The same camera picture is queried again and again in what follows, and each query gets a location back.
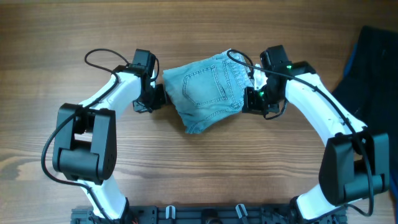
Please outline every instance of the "folded jeans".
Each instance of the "folded jeans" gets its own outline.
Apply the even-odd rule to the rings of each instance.
[[[244,62],[240,54],[231,54]],[[165,70],[165,89],[187,127],[199,134],[242,110],[244,89],[252,86],[248,68],[228,58],[226,51],[202,61]]]

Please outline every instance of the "light blue jeans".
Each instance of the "light blue jeans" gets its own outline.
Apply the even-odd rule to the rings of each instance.
[[[240,54],[232,56],[244,62]],[[198,134],[243,107],[243,93],[252,86],[248,68],[232,61],[226,51],[182,67],[165,70],[165,89],[188,134]]]

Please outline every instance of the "wooden surface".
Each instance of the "wooden surface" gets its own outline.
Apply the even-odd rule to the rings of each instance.
[[[0,223],[68,223],[72,208],[90,204],[80,189],[46,178],[40,155],[58,108],[109,79],[84,64],[91,49],[129,59],[147,49],[163,70],[229,48],[259,62],[263,50],[283,44],[292,61],[310,62],[332,90],[363,25],[398,31],[392,1],[86,2],[0,5]],[[90,60],[122,63],[102,53]],[[173,106],[153,114],[129,108],[117,126],[114,174],[132,205],[287,203],[317,183],[324,150],[292,105],[278,120],[238,114],[199,135],[184,134]],[[367,209],[367,202],[359,205]],[[350,223],[393,221],[388,193],[376,197],[371,218],[349,211]]]

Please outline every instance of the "wood grain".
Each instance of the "wood grain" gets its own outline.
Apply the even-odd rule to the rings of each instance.
[[[109,79],[84,64],[91,49],[129,59],[147,49],[163,70],[229,48],[259,62],[263,50],[283,44],[292,61],[310,62],[332,90],[363,25],[398,31],[393,1],[29,2],[0,5],[1,223],[68,223],[72,208],[89,205],[80,189],[44,176],[40,155],[58,108]],[[110,54],[90,60],[121,63]],[[278,120],[238,114],[200,135],[184,134],[173,106],[153,114],[129,108],[117,126],[114,174],[133,205],[287,203],[317,183],[324,149],[292,105]],[[367,202],[359,204],[366,209]],[[350,210],[349,222],[393,223],[393,210],[389,194],[378,195],[373,217]]]

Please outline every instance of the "tabletop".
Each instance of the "tabletop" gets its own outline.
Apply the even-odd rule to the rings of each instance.
[[[79,188],[49,180],[40,155],[59,107],[109,80],[84,63],[91,49],[129,60],[137,48],[150,50],[162,71],[230,48],[259,63],[262,51],[283,44],[291,61],[308,61],[332,91],[361,27],[398,31],[397,21],[394,1],[3,0],[0,223],[69,223],[71,209],[90,204]],[[90,60],[123,63],[107,53]],[[324,146],[293,105],[272,121],[240,113],[203,134],[184,130],[172,105],[152,114],[129,107],[118,120],[114,176],[131,205],[288,203],[318,182]],[[393,223],[390,194],[375,199],[372,217],[348,210],[349,223]],[[366,200],[357,204],[367,209]]]

